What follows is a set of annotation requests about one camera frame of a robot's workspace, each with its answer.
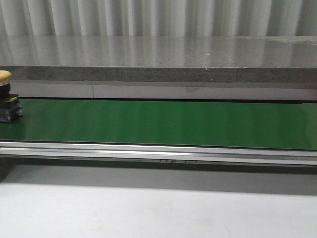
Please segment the yellow push button back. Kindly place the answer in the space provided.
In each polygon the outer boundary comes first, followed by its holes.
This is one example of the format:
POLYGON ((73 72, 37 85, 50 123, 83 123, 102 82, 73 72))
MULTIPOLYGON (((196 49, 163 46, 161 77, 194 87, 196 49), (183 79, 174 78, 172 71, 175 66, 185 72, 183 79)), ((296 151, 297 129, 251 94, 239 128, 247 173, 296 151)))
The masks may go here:
POLYGON ((0 121, 5 123, 11 123, 23 116, 18 95, 10 93, 10 76, 9 71, 0 71, 0 121))

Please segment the white pleated curtain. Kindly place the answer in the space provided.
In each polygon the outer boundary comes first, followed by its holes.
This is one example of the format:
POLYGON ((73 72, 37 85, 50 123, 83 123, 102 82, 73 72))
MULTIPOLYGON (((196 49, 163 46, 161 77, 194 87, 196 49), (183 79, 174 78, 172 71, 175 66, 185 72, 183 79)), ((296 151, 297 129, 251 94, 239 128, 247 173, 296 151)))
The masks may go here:
POLYGON ((0 35, 314 36, 314 0, 3 0, 0 35))

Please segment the grey granite counter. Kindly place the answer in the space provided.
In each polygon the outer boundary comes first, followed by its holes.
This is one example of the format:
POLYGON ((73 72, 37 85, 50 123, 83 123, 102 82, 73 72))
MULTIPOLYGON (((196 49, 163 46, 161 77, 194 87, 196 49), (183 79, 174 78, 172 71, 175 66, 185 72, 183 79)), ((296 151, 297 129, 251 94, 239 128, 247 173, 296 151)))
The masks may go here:
POLYGON ((17 80, 316 83, 316 37, 9 36, 17 80))

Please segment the green conveyor belt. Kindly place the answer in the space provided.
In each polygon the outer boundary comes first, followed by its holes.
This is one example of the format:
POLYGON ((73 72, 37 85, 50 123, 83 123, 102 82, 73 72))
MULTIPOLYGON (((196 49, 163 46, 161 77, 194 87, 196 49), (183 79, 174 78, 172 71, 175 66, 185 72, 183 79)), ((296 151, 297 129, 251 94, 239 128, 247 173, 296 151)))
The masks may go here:
POLYGON ((2 140, 316 150, 315 103, 22 99, 2 140))

